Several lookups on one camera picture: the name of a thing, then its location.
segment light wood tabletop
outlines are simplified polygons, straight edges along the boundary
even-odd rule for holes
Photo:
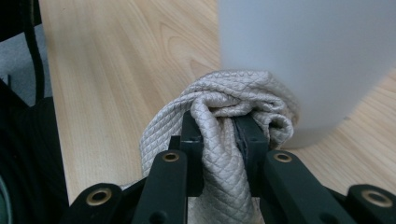
[[[70,203],[141,178],[139,139],[196,78],[220,69],[216,1],[40,0]],[[396,73],[336,130],[295,153],[325,186],[396,193]]]

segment crumpled cloth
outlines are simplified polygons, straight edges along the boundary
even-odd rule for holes
[[[143,176],[155,155],[181,131],[183,113],[191,111],[204,138],[205,187],[189,198],[189,223],[263,223],[258,200],[252,199],[230,117],[248,113],[279,148],[293,134],[299,106],[293,94],[264,71],[224,70],[207,74],[166,105],[140,140]]]

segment wood grain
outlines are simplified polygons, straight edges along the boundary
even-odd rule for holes
[[[99,182],[141,177],[153,116],[219,69],[216,1],[40,0],[70,203]],[[328,137],[292,152],[327,187],[396,193],[396,73]]]

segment wooden table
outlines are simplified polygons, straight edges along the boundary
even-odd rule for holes
[[[154,115],[219,69],[216,1],[40,0],[70,203],[99,182],[141,177]],[[396,73],[320,143],[293,150],[327,187],[396,193]]]

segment gray fabric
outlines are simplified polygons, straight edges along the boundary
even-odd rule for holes
[[[0,224],[12,223],[11,200],[9,199],[6,183],[0,176]]]
[[[257,201],[250,196],[242,156],[230,117],[248,113],[279,148],[293,134],[299,106],[292,93],[264,71],[218,71],[199,78],[148,125],[140,141],[143,175],[155,155],[178,135],[190,110],[204,137],[205,188],[189,199],[189,223],[262,223]]]

